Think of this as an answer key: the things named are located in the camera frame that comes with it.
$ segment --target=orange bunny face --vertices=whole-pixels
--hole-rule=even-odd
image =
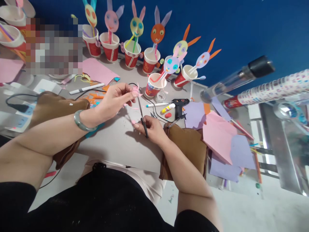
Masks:
[[[156,24],[154,25],[154,27],[151,30],[151,40],[152,42],[154,42],[155,44],[160,43],[165,35],[165,28],[162,24]]]

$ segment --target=purple paper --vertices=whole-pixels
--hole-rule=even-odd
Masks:
[[[220,114],[221,117],[223,117],[226,121],[231,121],[231,117],[225,110],[225,108],[222,106],[222,104],[219,102],[217,97],[213,97],[211,100],[212,105],[216,109],[216,111]]]
[[[186,119],[186,128],[192,128],[195,130],[203,128],[203,124],[206,121],[206,115],[204,111],[204,103],[201,102],[190,102],[184,106]]]
[[[212,153],[211,166],[209,174],[221,177],[226,180],[238,182],[238,177],[241,172],[241,168],[234,165],[224,164],[219,158]]]
[[[232,138],[230,156],[233,165],[248,169],[256,169],[255,158],[245,136],[235,135]]]

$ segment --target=blue wall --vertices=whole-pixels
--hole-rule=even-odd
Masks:
[[[82,0],[30,0],[40,18],[70,17],[75,14],[79,24],[87,24]],[[173,10],[166,25],[166,34],[158,49],[161,57],[171,55],[176,42],[182,40],[185,29],[191,23],[187,41],[201,35],[201,39],[188,49],[185,64],[194,65],[199,55],[207,51],[216,38],[212,51],[222,49],[209,63],[199,70],[200,81],[213,85],[261,55],[267,55],[276,72],[242,86],[231,94],[309,68],[309,1],[308,0],[135,0],[137,14],[146,6],[143,20],[144,33],[139,38],[142,50],[153,45],[150,32],[155,23],[154,11],[158,5],[161,20]],[[120,41],[131,37],[130,21],[133,17],[131,0],[114,0],[113,9],[125,5],[116,34]],[[104,15],[106,0],[98,0],[97,29],[106,32]]]

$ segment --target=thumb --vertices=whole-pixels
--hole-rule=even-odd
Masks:
[[[129,93],[126,93],[124,95],[122,95],[121,97],[119,97],[119,101],[121,102],[121,104],[123,105],[124,103],[133,100],[134,98],[136,98],[138,96],[138,92],[137,91],[132,91]]]
[[[144,126],[141,123],[135,123],[133,127],[142,134],[145,134]]]

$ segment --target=pixelated area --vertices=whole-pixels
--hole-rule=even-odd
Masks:
[[[49,24],[47,19],[26,19],[26,73],[82,74],[82,25],[77,18]]]

